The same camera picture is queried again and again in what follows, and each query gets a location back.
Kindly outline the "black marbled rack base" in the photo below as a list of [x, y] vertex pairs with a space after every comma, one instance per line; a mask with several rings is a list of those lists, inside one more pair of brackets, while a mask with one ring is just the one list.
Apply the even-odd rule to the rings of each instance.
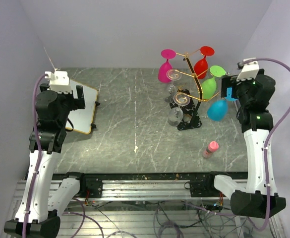
[[[177, 92], [183, 92], [187, 94], [190, 97], [190, 103], [184, 107], [181, 107], [184, 116], [182, 122], [178, 126], [176, 126], [176, 128], [179, 131], [200, 128], [202, 126], [202, 122], [198, 115], [195, 103], [193, 102], [193, 98], [190, 96], [189, 90], [184, 89], [178, 90]], [[172, 101], [171, 103], [169, 103], [169, 106], [172, 109], [176, 107], [176, 104], [174, 103], [174, 101]]]

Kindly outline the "red wine glass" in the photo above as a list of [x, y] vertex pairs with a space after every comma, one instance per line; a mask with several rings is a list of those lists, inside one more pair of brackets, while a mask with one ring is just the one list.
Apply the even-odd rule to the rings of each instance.
[[200, 53], [203, 56], [203, 58], [195, 64], [194, 71], [197, 74], [198, 79], [204, 79], [206, 77], [208, 70], [208, 63], [206, 57], [212, 56], [215, 53], [215, 51], [210, 46], [202, 46], [200, 48]]

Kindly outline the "clear glass front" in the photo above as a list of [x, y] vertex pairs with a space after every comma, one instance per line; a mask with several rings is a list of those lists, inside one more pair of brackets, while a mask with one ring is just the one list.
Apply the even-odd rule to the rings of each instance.
[[177, 92], [174, 95], [174, 103], [176, 104], [176, 107], [170, 110], [168, 114], [168, 123], [171, 126], [178, 126], [182, 122], [184, 116], [181, 107], [190, 103], [190, 97], [183, 92]]

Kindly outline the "aluminium mounting rail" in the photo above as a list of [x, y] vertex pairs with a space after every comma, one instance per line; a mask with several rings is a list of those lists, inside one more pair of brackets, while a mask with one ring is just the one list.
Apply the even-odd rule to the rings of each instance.
[[190, 193], [187, 180], [105, 180], [100, 197], [90, 192], [92, 201], [153, 201], [153, 200], [191, 200], [198, 197], [218, 198], [220, 193], [199, 191]]

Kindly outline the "green wine glass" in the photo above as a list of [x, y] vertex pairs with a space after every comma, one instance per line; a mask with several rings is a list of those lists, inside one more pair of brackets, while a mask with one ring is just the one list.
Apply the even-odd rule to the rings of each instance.
[[218, 65], [211, 66], [209, 72], [211, 78], [202, 83], [203, 100], [210, 100], [215, 95], [217, 90], [216, 78], [221, 78], [226, 74], [226, 71]]

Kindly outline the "gold wine glass rack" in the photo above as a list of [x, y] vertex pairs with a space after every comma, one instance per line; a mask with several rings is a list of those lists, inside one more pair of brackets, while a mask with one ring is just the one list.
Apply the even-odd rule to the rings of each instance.
[[197, 78], [197, 74], [196, 74], [195, 71], [194, 71], [194, 65], [192, 65], [192, 63], [191, 63], [191, 61], [190, 61], [190, 56], [193, 55], [193, 54], [195, 54], [195, 53], [197, 53], [197, 52], [200, 53], [200, 48], [197, 49], [197, 50], [194, 51], [194, 52], [191, 52], [191, 53], [185, 52], [184, 54], [181, 54], [181, 53], [176, 52], [176, 56], [181, 56], [181, 57], [183, 57], [183, 60], [187, 63], [187, 65], [188, 65], [188, 67], [189, 67], [189, 70], [190, 70], [190, 74], [188, 74], [188, 73], [184, 73], [184, 72], [182, 72], [182, 71], [180, 71], [180, 70], [179, 70], [179, 71], [181, 72], [181, 76], [186, 75], [186, 76], [189, 76], [189, 77], [191, 77], [191, 78], [194, 79], [195, 84], [196, 84], [196, 87], [197, 87], [197, 90], [198, 90], [198, 93], [199, 93], [199, 97], [198, 97], [198, 98], [195, 98], [195, 99], [198, 100], [199, 102], [208, 102], [208, 101], [210, 101], [211, 99], [213, 99], [214, 97], [216, 97], [216, 96], [219, 94], [219, 92], [218, 92], [218, 93], [215, 92], [215, 95], [214, 95], [210, 100], [203, 100], [203, 94], [202, 94], [202, 93], [203, 93], [203, 91], [202, 91], [202, 83], [203, 83], [205, 80], [211, 78], [211, 75], [210, 75], [210, 72], [209, 72], [210, 67], [208, 66], [208, 70], [207, 70], [206, 77], [205, 77], [204, 79], [198, 79], [198, 78]]

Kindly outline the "magenta wine glass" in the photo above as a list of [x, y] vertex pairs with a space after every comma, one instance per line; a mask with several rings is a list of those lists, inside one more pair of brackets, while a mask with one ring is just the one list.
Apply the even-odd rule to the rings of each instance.
[[161, 51], [161, 56], [166, 60], [159, 68], [158, 80], [161, 83], [170, 83], [171, 80], [167, 77], [167, 72], [173, 67], [169, 60], [176, 57], [176, 52], [172, 49], [164, 49]]

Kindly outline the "pink small bottle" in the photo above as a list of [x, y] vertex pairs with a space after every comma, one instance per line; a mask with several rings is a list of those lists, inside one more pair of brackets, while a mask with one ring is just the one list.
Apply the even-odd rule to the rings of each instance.
[[206, 149], [203, 152], [204, 158], [210, 158], [214, 152], [216, 152], [219, 148], [219, 144], [217, 141], [211, 141], [209, 145], [206, 147]]

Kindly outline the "blue wine glass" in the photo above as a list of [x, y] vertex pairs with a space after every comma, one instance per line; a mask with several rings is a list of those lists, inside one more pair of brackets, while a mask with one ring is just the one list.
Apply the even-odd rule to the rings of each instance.
[[229, 110], [229, 103], [237, 99], [232, 97], [232, 88], [227, 88], [227, 96], [214, 102], [207, 111], [207, 116], [213, 121], [221, 121]]

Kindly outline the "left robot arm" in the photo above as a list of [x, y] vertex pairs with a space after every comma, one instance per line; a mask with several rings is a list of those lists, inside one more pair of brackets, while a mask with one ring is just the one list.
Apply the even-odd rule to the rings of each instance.
[[51, 182], [67, 129], [71, 111], [85, 108], [83, 87], [77, 97], [71, 90], [56, 92], [41, 84], [34, 97], [34, 126], [29, 144], [29, 171], [23, 198], [15, 217], [4, 225], [4, 232], [14, 238], [55, 238], [60, 217], [72, 198], [87, 192], [82, 173], [67, 173], [57, 191], [49, 196]]

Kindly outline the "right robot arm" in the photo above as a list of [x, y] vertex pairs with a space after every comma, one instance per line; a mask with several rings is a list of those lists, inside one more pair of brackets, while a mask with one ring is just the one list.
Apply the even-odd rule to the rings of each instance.
[[231, 88], [232, 97], [240, 103], [236, 117], [247, 149], [247, 184], [243, 187], [222, 173], [205, 183], [205, 192], [210, 196], [223, 193], [230, 200], [234, 215], [270, 218], [286, 207], [273, 176], [270, 137], [274, 123], [267, 110], [276, 82], [261, 73], [246, 80], [239, 80], [236, 75], [223, 76], [221, 81], [221, 95], [226, 96]]

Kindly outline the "clear glass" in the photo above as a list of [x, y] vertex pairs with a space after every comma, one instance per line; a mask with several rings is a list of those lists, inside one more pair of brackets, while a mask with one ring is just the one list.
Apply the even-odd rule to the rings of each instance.
[[177, 93], [177, 88], [175, 87], [174, 82], [181, 79], [181, 72], [177, 69], [170, 69], [167, 71], [166, 76], [171, 80], [171, 83], [167, 86], [167, 92], [169, 95], [164, 100], [167, 103], [171, 103], [174, 100], [174, 95]]
[[190, 103], [190, 97], [183, 92], [177, 92], [174, 95], [174, 103], [176, 104], [176, 107], [170, 110], [168, 114], [168, 123], [171, 126], [178, 126], [182, 122], [184, 116], [181, 107]]

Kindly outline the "white board gold frame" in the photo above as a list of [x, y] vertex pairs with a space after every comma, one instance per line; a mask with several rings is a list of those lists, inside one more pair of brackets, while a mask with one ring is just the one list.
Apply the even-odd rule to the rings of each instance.
[[83, 94], [85, 100], [85, 109], [78, 109], [71, 111], [69, 114], [69, 120], [72, 122], [74, 127], [69, 122], [66, 123], [66, 129], [72, 129], [74, 131], [90, 134], [92, 131], [92, 123], [94, 120], [94, 114], [96, 109], [96, 102], [98, 99], [98, 90], [84, 85], [75, 80], [70, 80], [70, 86], [73, 90], [73, 95], [77, 98], [76, 86], [83, 87]]

